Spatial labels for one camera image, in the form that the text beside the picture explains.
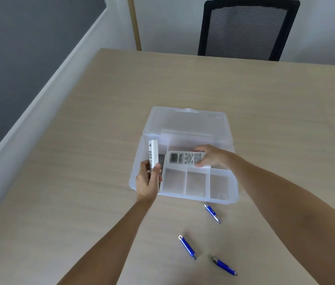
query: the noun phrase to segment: chair backrest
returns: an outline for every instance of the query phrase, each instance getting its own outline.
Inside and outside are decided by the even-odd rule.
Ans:
[[[299,5],[297,0],[206,1],[198,55],[279,61]]]

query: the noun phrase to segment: blue pen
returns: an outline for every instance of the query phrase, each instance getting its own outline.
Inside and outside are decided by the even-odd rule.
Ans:
[[[204,207],[207,209],[208,212],[213,216],[216,222],[219,224],[222,223],[222,220],[219,218],[219,216],[215,213],[215,211],[208,205],[207,203],[204,203]]]
[[[220,268],[226,270],[228,273],[231,273],[233,276],[237,276],[237,273],[234,269],[232,269],[231,267],[229,267],[227,264],[223,263],[219,259],[213,257],[212,261],[213,263],[217,264]]]
[[[191,246],[189,245],[189,243],[187,243],[187,241],[184,239],[184,237],[182,235],[178,236],[178,239],[181,240],[182,244],[184,245],[184,247],[186,248],[187,252],[189,252],[190,256],[196,260],[196,254],[193,250],[193,248],[191,248]]]

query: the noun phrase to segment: person's left hand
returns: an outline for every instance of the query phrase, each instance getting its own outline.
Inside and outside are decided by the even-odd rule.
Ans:
[[[157,163],[151,173],[148,173],[149,160],[141,162],[140,172],[136,177],[136,202],[146,200],[150,205],[154,202],[158,193],[158,183],[162,181],[160,168],[161,165]]]

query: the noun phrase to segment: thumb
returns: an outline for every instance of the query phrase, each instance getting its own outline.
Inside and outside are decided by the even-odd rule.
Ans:
[[[152,184],[158,184],[158,175],[160,174],[160,168],[161,168],[161,165],[159,163],[157,163],[153,170],[151,171],[151,174],[150,174],[150,181],[149,183],[152,183]]]
[[[210,164],[210,158],[208,158],[208,156],[205,156],[201,161],[198,161],[196,164],[195,164],[195,167],[203,167],[203,166],[206,166],[206,165],[211,165]]]

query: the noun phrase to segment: white wall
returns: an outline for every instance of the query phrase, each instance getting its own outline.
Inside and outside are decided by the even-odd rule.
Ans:
[[[206,0],[134,0],[143,51],[197,55]],[[282,61],[335,65],[335,0],[300,0]]]
[[[44,88],[43,96],[0,151],[0,201],[95,53],[101,48],[135,50],[127,0],[106,0],[107,8]]]

